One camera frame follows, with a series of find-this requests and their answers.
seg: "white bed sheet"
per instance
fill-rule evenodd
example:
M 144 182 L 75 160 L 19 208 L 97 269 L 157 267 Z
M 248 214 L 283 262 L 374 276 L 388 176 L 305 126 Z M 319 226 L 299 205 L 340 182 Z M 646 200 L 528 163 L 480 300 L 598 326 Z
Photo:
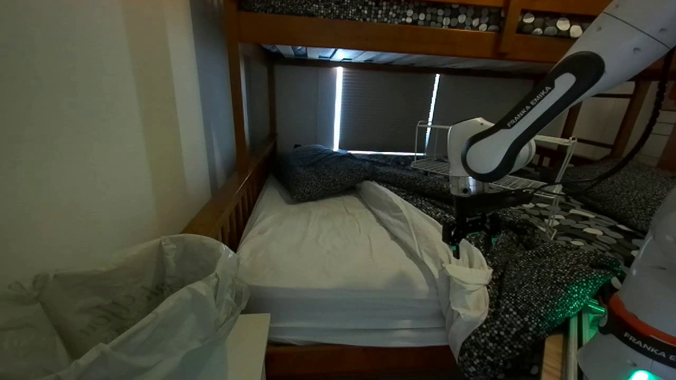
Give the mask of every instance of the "white bed sheet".
M 267 180 L 238 247 L 252 313 L 293 343 L 446 343 L 435 278 L 354 195 L 292 205 Z

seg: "white laundry bag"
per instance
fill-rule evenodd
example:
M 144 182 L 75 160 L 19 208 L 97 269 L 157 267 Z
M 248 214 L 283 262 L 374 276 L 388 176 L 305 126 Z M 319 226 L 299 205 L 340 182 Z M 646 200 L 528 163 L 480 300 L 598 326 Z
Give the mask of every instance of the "white laundry bag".
M 176 233 L 0 295 L 0 377 L 204 377 L 246 301 L 236 256 Z

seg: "green light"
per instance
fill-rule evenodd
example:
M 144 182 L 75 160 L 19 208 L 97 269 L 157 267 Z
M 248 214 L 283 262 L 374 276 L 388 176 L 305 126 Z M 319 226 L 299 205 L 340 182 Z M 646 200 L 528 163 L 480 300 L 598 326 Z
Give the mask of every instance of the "green light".
M 629 374 L 627 380 L 658 380 L 658 375 L 646 370 L 635 370 Z

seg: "wooden headboard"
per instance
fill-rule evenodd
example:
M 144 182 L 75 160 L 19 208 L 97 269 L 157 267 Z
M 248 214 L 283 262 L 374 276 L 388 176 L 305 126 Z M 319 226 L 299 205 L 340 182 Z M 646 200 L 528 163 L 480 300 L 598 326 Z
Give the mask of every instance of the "wooden headboard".
M 256 199 L 267 176 L 275 142 L 267 142 L 246 160 L 242 172 L 225 180 L 210 200 L 184 227 L 186 233 L 203 233 L 225 243 L 233 250 L 246 226 Z

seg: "dark pillow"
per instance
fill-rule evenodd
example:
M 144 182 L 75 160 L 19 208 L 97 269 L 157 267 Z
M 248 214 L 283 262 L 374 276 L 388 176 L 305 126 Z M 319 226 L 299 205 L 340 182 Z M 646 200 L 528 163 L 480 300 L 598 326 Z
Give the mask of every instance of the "dark pillow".
M 347 151 L 299 147 L 278 154 L 272 171 L 295 202 L 305 202 L 351 190 L 374 176 L 375 167 Z
M 605 172 L 614 164 L 617 160 L 602 160 L 569 169 L 564 176 L 566 192 L 584 202 L 584 207 L 646 231 L 653 212 L 676 186 L 676 176 L 668 171 L 632 160 L 617 174 L 589 187 L 586 180 Z

